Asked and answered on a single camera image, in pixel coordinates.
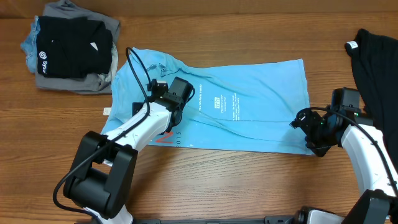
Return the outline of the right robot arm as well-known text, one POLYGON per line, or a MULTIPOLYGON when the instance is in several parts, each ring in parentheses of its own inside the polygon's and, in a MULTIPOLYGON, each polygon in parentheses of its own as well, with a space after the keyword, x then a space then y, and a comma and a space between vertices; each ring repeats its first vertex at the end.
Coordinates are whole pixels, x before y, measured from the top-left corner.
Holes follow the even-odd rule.
POLYGON ((333 146, 344 149, 354 169, 361 196, 347 216, 303 207, 294 223, 397 223, 397 172, 383 143, 383 133, 360 110, 339 106, 299 111, 291 122, 305 133, 306 147, 322 157, 333 146))

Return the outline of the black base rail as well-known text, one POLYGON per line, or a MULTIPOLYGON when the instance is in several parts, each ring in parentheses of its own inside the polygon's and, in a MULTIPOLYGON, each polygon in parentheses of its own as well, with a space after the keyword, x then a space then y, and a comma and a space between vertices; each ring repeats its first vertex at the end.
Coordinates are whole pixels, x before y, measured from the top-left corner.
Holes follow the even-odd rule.
POLYGON ((305 223, 303 215, 266 216, 264 218, 243 219, 207 219, 207 220, 160 220, 160 219, 137 219, 133 224, 294 224, 305 223))

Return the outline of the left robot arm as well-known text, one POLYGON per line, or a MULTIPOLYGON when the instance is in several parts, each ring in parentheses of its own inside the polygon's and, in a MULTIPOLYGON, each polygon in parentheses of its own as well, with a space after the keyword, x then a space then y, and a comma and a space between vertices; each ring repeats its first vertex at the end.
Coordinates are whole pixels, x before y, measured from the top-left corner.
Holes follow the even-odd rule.
POLYGON ((184 106, 155 100, 106 134, 86 133, 65 179, 63 195, 91 215, 93 223, 132 223, 126 201, 137 155, 157 135, 180 123, 184 106))

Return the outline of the folded blue denim garment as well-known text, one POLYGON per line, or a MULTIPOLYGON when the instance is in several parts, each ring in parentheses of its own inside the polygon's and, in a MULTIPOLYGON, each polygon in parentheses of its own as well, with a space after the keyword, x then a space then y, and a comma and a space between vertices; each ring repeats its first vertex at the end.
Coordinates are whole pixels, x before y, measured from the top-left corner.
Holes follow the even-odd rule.
POLYGON ((35 73, 37 70, 37 35, 39 32, 39 17, 35 16, 33 23, 30 24, 28 36, 21 43, 21 49, 25 53, 25 63, 30 73, 35 73))

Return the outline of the light blue printed t-shirt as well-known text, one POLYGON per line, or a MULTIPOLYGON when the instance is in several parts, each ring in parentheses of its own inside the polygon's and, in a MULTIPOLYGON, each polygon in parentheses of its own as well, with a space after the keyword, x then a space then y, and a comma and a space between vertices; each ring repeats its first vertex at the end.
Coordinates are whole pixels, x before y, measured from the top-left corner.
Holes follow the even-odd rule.
POLYGON ((103 131, 132 116, 132 105, 144 99, 149 79, 172 83, 182 78, 195 89, 180 124, 153 139, 156 146, 309 155, 305 135, 290 126, 309 107, 301 59, 254 65, 195 68, 155 50, 135 49, 119 69, 112 106, 103 131))

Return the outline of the folded grey garment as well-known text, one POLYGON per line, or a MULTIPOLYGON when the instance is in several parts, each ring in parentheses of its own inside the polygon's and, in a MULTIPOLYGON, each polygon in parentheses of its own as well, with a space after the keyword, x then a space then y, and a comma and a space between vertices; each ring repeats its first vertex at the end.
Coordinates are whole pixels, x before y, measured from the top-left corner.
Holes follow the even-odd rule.
MULTIPOLYGON (((120 22, 112 17, 77 6, 69 0, 50 2, 44 6, 43 15, 73 19, 87 17, 89 20, 102 21, 113 36, 113 43, 119 39, 120 22)), ((110 94, 111 82, 116 76, 118 53, 115 46, 112 49, 113 62, 108 74, 89 73, 85 78, 46 78, 35 72, 37 87, 46 90, 67 90, 82 95, 110 94)))

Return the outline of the black unfolded shirt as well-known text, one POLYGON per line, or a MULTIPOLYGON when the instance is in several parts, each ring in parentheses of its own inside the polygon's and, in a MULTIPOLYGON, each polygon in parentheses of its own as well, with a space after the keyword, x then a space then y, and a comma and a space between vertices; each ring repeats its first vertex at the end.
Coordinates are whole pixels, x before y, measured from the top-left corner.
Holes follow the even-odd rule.
POLYGON ((397 168, 397 40, 359 29, 345 43, 357 89, 384 135, 384 144, 397 168))

